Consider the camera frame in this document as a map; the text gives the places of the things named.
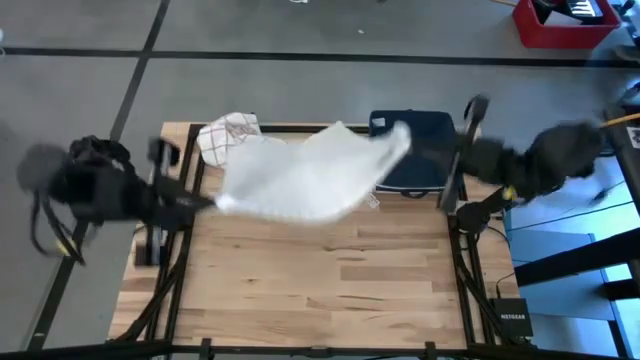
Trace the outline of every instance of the navy blue pouch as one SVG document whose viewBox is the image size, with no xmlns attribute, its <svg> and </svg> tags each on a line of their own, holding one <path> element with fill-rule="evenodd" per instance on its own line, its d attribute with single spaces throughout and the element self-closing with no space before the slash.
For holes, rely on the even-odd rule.
<svg viewBox="0 0 640 360">
<path fill-rule="evenodd" d="M 374 111 L 369 117 L 369 135 L 380 136 L 393 128 L 396 121 L 404 121 L 411 129 L 412 138 L 448 144 L 455 141 L 453 120 L 440 111 Z M 399 192 L 419 199 L 430 192 L 440 192 L 447 181 L 446 169 L 440 169 L 432 160 L 407 154 L 376 186 L 376 191 Z"/>
</svg>

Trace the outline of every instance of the red bin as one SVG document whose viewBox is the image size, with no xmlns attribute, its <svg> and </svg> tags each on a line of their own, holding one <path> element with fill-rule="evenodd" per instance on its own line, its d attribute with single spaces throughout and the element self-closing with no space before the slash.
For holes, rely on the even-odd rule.
<svg viewBox="0 0 640 360">
<path fill-rule="evenodd" d="M 520 0 L 513 10 L 520 40 L 528 48 L 593 49 L 611 31 L 620 27 L 620 20 L 608 0 L 596 0 L 604 22 L 601 25 L 542 25 L 538 21 L 532 0 Z"/>
</svg>

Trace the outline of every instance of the gray floor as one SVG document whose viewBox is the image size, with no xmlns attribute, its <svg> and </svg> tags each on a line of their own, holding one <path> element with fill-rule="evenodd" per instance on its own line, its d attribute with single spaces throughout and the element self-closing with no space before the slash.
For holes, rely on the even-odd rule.
<svg viewBox="0 0 640 360">
<path fill-rule="evenodd" d="M 141 49 L 159 0 L 0 0 L 6 46 Z M 511 7 L 481 0 L 420 1 L 173 0 L 156 49 L 329 52 L 505 58 L 607 58 L 627 43 L 618 30 L 593 53 L 529 50 L 519 43 Z M 0 351 L 24 346 L 57 261 L 28 243 L 30 199 L 14 168 L 36 141 L 67 145 L 107 137 L 135 59 L 7 56 L 0 59 Z M 151 60 L 122 142 L 141 173 L 147 138 L 165 121 L 211 121 L 254 111 L 262 122 L 364 123 L 372 110 L 431 109 L 461 122 L 469 98 L 492 97 L 487 136 L 524 149 L 535 134 L 600 109 L 638 71 L 578 68 Z M 104 341 L 133 225 L 109 225 L 76 267 L 48 347 Z M 50 239 L 47 226 L 40 238 Z"/>
</svg>

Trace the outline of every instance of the black metal frame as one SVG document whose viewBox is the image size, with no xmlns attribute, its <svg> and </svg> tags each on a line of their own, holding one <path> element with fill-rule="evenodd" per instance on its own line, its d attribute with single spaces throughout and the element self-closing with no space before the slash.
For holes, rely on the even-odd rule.
<svg viewBox="0 0 640 360">
<path fill-rule="evenodd" d="M 202 125 L 191 125 L 188 134 L 188 141 L 183 155 L 182 167 L 180 169 L 179 181 L 186 185 L 186 179 L 191 167 L 191 158 L 194 151 L 196 137 Z M 318 132 L 324 126 L 261 126 L 262 131 L 268 132 Z M 357 133 L 367 133 L 367 126 L 356 126 L 351 128 Z M 195 179 L 192 186 L 193 193 L 199 193 L 204 175 L 205 163 L 202 157 L 198 157 L 196 165 Z M 458 197 L 466 199 L 464 184 L 460 181 Z M 462 234 L 456 230 L 455 216 L 448 216 L 447 224 L 449 229 L 449 239 L 456 274 L 456 284 L 460 299 L 460 311 L 467 342 L 467 349 L 445 350 L 436 349 L 433 342 L 425 342 L 423 349 L 375 349 L 375 348 L 328 348 L 328 347 L 235 347 L 235 346 L 215 346 L 211 339 L 203 339 L 199 346 L 173 345 L 175 327 L 177 323 L 180 300 L 182 297 L 182 286 L 185 279 L 187 259 L 189 255 L 193 221 L 186 228 L 180 246 L 180 253 L 173 266 L 170 264 L 171 254 L 175 247 L 175 233 L 169 233 L 166 244 L 162 251 L 161 264 L 158 270 L 154 296 L 149 304 L 142 311 L 130 328 L 117 339 L 109 340 L 105 344 L 76 346 L 59 349 L 28 349 L 23 352 L 13 352 L 0 354 L 0 360 L 27 360 L 27 359 L 139 359 L 149 358 L 159 355 L 167 355 L 170 358 L 174 353 L 199 354 L 200 359 L 213 359 L 216 354 L 261 354 L 261 355 L 300 355 L 310 358 L 328 358 L 332 356 L 385 356 L 418 357 L 424 360 L 436 360 L 438 357 L 449 358 L 475 358 L 475 359 L 618 359 L 614 357 L 591 356 L 570 352 L 558 352 L 540 350 L 530 345 L 524 344 L 518 339 L 509 336 L 501 326 L 500 320 L 489 304 L 484 290 L 482 279 L 482 268 L 477 252 L 475 235 L 466 234 L 469 249 L 469 261 L 472 272 L 467 269 L 460 239 Z M 168 318 L 162 339 L 155 339 L 158 331 L 158 320 L 160 307 L 166 295 L 172 291 L 169 305 Z M 468 292 L 472 294 L 478 302 L 481 310 L 481 322 L 485 344 L 478 343 L 475 339 L 473 321 L 471 317 L 471 307 L 469 305 Z M 146 329 L 144 340 L 138 339 Z M 500 338 L 502 345 L 495 345 L 495 334 Z"/>
</svg>

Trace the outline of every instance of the wooden table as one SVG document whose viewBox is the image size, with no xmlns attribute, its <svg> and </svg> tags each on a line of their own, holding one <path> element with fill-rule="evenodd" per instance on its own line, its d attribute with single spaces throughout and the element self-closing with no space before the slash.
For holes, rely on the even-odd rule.
<svg viewBox="0 0 640 360">
<path fill-rule="evenodd" d="M 184 149 L 190 125 L 166 123 L 162 136 Z M 305 131 L 304 125 L 299 131 Z M 269 135 L 302 141 L 310 133 Z M 192 169 L 197 156 L 196 145 Z M 179 168 L 172 169 L 173 176 Z M 215 193 L 222 177 L 222 170 L 207 167 L 201 192 Z M 494 190 L 472 179 L 465 183 L 471 200 Z M 364 204 L 322 227 L 215 211 L 199 215 L 175 343 L 198 345 L 208 337 L 219 346 L 422 349 L 425 341 L 433 341 L 439 349 L 466 348 L 447 221 L 436 210 L 436 196 L 376 196 L 378 208 Z M 504 231 L 501 222 L 491 225 Z M 136 241 L 144 237 L 135 236 Z M 509 248 L 502 236 L 488 230 L 478 251 L 491 296 L 496 281 L 513 272 Z M 153 294 L 156 274 L 154 268 L 135 268 L 130 259 L 110 337 L 140 314 Z M 503 280 L 500 290 L 503 296 L 518 296 L 514 277 Z M 479 310 L 470 298 L 476 339 L 482 341 Z"/>
</svg>

